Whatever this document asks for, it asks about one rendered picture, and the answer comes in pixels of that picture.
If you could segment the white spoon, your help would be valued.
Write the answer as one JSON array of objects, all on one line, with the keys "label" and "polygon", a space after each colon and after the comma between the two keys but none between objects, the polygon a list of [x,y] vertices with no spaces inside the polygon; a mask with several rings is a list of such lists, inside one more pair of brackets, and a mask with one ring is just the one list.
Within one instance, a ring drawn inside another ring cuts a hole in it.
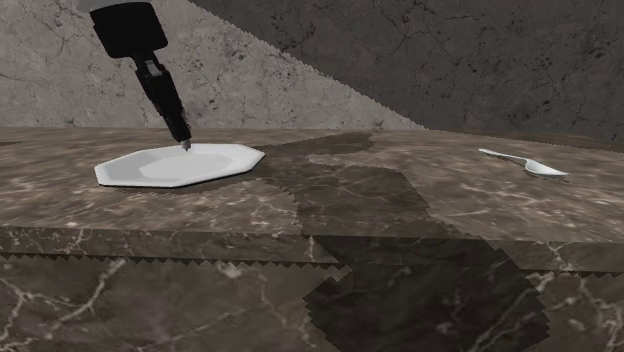
[{"label": "white spoon", "polygon": [[522,161],[524,163],[525,170],[532,174],[542,175],[542,176],[557,176],[557,177],[568,175],[567,172],[563,172],[563,171],[551,168],[533,159],[499,153],[499,152],[485,149],[485,148],[479,148],[479,151],[482,153],[488,154],[490,156]]}]

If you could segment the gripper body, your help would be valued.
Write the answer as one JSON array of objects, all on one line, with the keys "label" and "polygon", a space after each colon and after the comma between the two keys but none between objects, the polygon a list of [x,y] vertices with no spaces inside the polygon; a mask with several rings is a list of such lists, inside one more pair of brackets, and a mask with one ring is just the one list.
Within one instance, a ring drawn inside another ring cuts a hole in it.
[{"label": "gripper body", "polygon": [[133,57],[165,48],[168,40],[149,2],[126,2],[89,12],[93,28],[111,58]]}]

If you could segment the white octagonal plate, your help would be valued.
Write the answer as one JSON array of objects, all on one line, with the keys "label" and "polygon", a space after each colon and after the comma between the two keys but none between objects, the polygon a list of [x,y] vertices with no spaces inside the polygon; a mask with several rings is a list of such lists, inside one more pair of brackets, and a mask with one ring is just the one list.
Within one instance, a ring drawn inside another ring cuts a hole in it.
[{"label": "white octagonal plate", "polygon": [[252,170],[265,153],[241,144],[143,149],[94,167],[103,186],[177,188]]}]

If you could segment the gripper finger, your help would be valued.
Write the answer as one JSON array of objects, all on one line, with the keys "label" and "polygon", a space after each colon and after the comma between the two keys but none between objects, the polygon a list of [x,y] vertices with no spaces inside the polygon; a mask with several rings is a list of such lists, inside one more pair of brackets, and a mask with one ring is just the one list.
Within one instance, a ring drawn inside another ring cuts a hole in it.
[{"label": "gripper finger", "polygon": [[132,56],[135,74],[158,114],[164,119],[170,134],[184,151],[191,148],[191,132],[185,110],[170,72],[153,52]]}]

